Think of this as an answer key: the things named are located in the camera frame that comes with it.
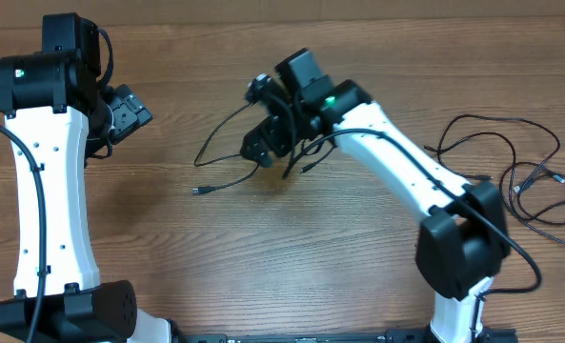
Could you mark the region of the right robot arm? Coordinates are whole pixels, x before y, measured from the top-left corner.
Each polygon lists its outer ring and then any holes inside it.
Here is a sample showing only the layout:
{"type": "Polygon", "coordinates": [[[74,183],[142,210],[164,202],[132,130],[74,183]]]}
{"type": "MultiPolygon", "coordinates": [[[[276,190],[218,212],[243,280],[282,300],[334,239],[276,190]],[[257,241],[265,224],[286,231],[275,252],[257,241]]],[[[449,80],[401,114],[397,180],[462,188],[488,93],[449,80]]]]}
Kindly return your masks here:
{"type": "Polygon", "coordinates": [[[436,163],[404,135],[354,81],[338,85],[302,49],[280,62],[279,78],[255,77],[246,100],[265,120],[249,131],[240,154],[261,167],[274,156],[293,162],[297,145],[321,137],[361,162],[404,204],[418,225],[415,263],[434,290],[434,314],[418,329],[388,329],[381,342],[515,342],[513,329],[486,327],[481,293],[510,253],[502,200],[493,184],[476,185],[436,163]]]}

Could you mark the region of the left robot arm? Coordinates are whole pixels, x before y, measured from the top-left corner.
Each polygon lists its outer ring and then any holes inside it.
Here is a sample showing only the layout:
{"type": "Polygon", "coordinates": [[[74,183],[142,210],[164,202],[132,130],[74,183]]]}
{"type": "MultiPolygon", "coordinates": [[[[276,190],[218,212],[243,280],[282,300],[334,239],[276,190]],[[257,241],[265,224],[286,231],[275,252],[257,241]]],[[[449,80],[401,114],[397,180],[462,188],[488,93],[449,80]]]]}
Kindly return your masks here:
{"type": "Polygon", "coordinates": [[[0,59],[0,132],[14,153],[20,243],[0,333],[24,342],[179,342],[176,324],[139,309],[127,280],[103,282],[88,229],[85,168],[151,121],[110,84],[111,41],[76,13],[50,14],[42,47],[0,59]]]}

